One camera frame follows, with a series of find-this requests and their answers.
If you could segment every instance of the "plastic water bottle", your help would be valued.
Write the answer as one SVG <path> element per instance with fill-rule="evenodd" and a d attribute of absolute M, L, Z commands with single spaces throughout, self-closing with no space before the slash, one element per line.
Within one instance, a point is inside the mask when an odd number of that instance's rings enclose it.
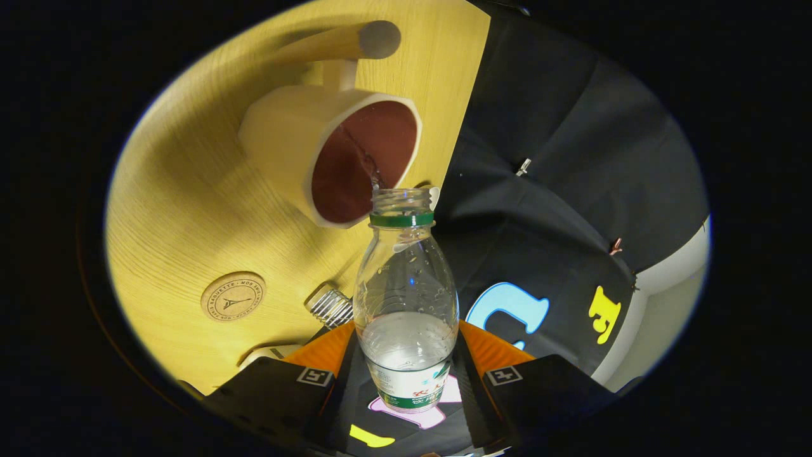
<path fill-rule="evenodd" d="M 380 189 L 372 242 L 361 261 L 352 312 L 383 402 L 422 412 L 440 399 L 459 329 L 456 287 L 431 236 L 428 189 Z"/>

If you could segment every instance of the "black cloth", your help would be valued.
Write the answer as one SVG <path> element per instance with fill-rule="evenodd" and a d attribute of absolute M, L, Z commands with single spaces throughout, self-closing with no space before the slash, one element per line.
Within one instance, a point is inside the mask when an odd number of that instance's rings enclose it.
<path fill-rule="evenodd" d="M 513 283 L 550 300 L 541 327 L 528 336 L 497 311 L 486 330 L 591 374 L 623 325 L 634 273 L 673 254 L 708 216 L 702 175 L 638 79 L 537 20 L 475 3 L 491 15 L 490 31 L 434 235 L 460 318 L 492 285 Z M 618 238 L 622 251 L 610 255 Z M 621 303 L 600 345 L 588 316 L 597 286 Z"/>
<path fill-rule="evenodd" d="M 467 194 L 482 189 L 483 178 L 507 179 L 531 159 L 524 179 L 563 199 L 607 247 L 622 237 L 633 272 L 683 246 L 709 207 L 698 162 L 667 109 L 588 46 L 514 11 L 475 4 L 491 16 L 490 30 L 438 230 L 459 205 L 475 204 Z M 471 168 L 482 173 L 464 174 Z"/>

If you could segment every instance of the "bottle label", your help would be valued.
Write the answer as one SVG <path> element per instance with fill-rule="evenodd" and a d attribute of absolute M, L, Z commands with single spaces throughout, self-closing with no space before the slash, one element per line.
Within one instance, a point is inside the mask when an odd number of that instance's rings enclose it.
<path fill-rule="evenodd" d="M 399 372 L 381 367 L 367 359 L 369 373 L 378 394 L 387 405 L 414 409 L 436 403 L 443 394 L 443 387 L 451 368 L 451 358 L 414 372 Z"/>

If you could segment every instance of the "round sticker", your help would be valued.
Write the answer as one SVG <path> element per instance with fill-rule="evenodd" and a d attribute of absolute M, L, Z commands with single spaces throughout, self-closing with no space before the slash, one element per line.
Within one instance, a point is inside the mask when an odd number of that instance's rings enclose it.
<path fill-rule="evenodd" d="M 214 280 L 201 296 L 203 312 L 219 322 L 241 319 L 265 297 L 265 282 L 251 272 L 234 272 Z"/>

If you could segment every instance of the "wooden table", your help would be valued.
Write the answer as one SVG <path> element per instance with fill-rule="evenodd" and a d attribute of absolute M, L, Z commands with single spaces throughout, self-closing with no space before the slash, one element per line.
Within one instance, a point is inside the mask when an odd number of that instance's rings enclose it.
<path fill-rule="evenodd" d="M 404 186 L 441 185 L 490 21 L 465 0 L 318 0 L 286 11 L 192 65 L 123 150 L 106 215 L 111 280 L 153 357 L 203 394 L 234 376 L 252 348 L 301 344 L 318 331 L 303 303 L 323 281 L 352 295 L 369 228 L 310 223 L 246 160 L 236 132 L 263 94 L 322 82 L 320 63 L 273 65 L 268 55 L 370 20 L 395 23 L 402 41 L 389 58 L 359 61 L 356 86 L 415 102 L 424 127 Z M 239 271 L 264 279 L 264 300 L 240 320 L 210 319 L 204 289 Z"/>

